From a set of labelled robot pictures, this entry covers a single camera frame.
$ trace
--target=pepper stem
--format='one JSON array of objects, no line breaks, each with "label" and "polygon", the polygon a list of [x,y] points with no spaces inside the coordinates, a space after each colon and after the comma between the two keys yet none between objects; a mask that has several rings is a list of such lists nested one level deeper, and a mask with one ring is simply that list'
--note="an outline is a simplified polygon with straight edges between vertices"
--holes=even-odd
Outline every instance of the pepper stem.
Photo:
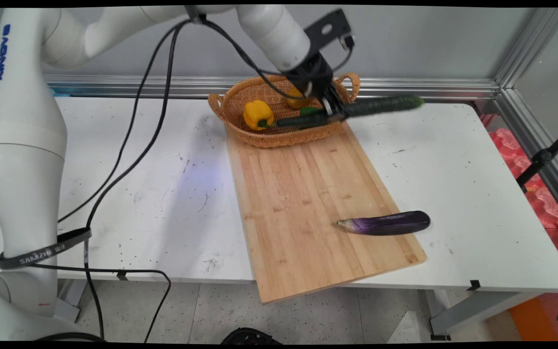
[{"label": "pepper stem", "polygon": [[257,127],[270,128],[270,125],[268,125],[268,121],[266,119],[262,119],[257,122]]}]

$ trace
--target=gray wall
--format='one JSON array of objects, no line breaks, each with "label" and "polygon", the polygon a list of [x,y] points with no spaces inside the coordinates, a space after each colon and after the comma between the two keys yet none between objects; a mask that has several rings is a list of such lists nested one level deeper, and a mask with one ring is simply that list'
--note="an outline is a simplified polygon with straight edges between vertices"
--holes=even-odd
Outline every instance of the gray wall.
[{"label": "gray wall", "polygon": [[[287,5],[303,27],[338,5]],[[513,45],[533,9],[429,6],[341,5],[356,34],[348,65],[363,77],[491,78]],[[100,8],[69,9],[81,22],[100,17]],[[209,16],[245,49],[256,64],[272,65],[240,28],[235,10]],[[47,74],[142,75],[159,38],[173,25],[137,33],[75,71],[44,67]],[[157,58],[153,75],[166,71],[167,46]],[[323,52],[331,65],[345,52],[333,43]],[[179,37],[175,74],[179,76],[252,76],[224,38],[211,29],[189,26]]]},{"label": "gray wall", "polygon": [[531,112],[551,133],[558,137],[558,31],[552,36],[522,77],[516,89]]}]

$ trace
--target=purple eggplant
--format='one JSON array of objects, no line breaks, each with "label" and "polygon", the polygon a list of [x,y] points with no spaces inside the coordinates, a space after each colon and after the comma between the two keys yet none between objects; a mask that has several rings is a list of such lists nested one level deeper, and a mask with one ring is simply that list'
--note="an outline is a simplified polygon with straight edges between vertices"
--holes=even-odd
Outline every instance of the purple eggplant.
[{"label": "purple eggplant", "polygon": [[430,217],[422,211],[410,211],[383,217],[343,219],[337,224],[355,234],[400,236],[429,227]]}]

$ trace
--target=basket handle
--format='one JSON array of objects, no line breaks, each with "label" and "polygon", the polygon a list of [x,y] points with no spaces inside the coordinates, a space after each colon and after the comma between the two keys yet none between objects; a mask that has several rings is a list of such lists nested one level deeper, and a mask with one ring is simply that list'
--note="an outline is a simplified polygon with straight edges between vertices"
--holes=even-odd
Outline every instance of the basket handle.
[{"label": "basket handle", "polygon": [[219,117],[219,119],[226,121],[225,117],[223,116],[223,111],[221,110],[221,104],[223,104],[223,97],[217,95],[216,93],[211,93],[208,95],[208,104],[210,104],[210,108],[215,114]]},{"label": "basket handle", "polygon": [[341,75],[339,79],[337,79],[337,82],[341,84],[341,82],[345,80],[345,78],[350,79],[350,82],[352,82],[352,94],[350,95],[350,102],[354,102],[357,98],[358,91],[361,88],[361,79],[359,79],[358,75],[356,75],[355,73],[345,73],[344,75]]}]

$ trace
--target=wooden cutting board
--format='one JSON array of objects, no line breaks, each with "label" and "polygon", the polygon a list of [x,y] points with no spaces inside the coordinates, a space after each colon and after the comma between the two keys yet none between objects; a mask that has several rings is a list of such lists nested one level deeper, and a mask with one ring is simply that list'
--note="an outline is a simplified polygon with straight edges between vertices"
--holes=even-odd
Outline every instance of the wooden cutting board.
[{"label": "wooden cutting board", "polygon": [[361,236],[334,224],[399,212],[347,123],[326,139],[279,148],[228,130],[228,148],[262,303],[426,260],[412,234]]}]

